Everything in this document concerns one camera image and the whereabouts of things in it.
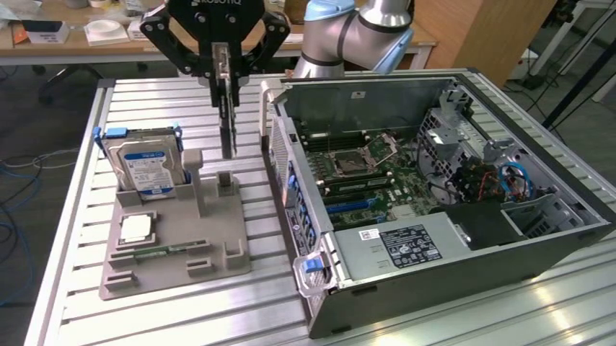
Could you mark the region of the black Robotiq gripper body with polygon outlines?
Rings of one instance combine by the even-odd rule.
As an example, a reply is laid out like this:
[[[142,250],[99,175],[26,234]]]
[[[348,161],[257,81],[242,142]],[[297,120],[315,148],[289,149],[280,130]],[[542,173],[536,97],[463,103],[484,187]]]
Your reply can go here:
[[[212,43],[242,42],[265,14],[264,1],[168,1],[168,11],[204,49]]]

